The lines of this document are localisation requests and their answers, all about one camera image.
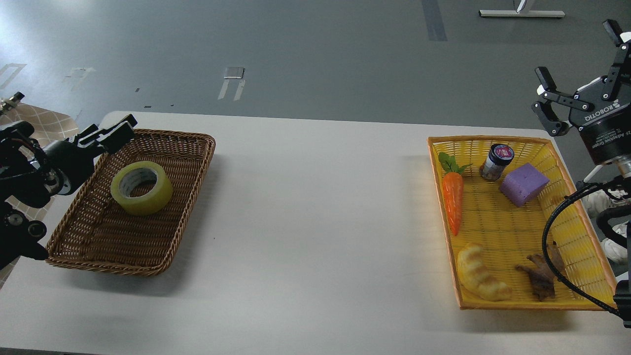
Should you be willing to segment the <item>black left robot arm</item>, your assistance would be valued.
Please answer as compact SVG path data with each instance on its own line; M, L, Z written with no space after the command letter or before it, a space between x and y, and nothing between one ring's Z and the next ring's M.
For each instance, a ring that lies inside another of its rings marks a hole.
M41 146L32 123L16 120L2 124L0 135L0 265L10 265L24 256L45 260L49 253L40 244L47 233L43 222L27 218L9 202L42 209L53 196L71 195L95 172L94 159L113 154L135 136L137 121L126 115L115 125L98 128L92 124L67 139Z

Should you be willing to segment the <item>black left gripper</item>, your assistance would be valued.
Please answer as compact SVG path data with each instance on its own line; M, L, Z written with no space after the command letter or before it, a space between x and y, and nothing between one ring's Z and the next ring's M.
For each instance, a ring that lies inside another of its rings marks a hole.
M77 135L76 144L56 140L43 149L59 181L56 194L71 195L95 172L94 159L104 153L113 154L135 137L138 124L132 114L125 115L111 127L94 124Z

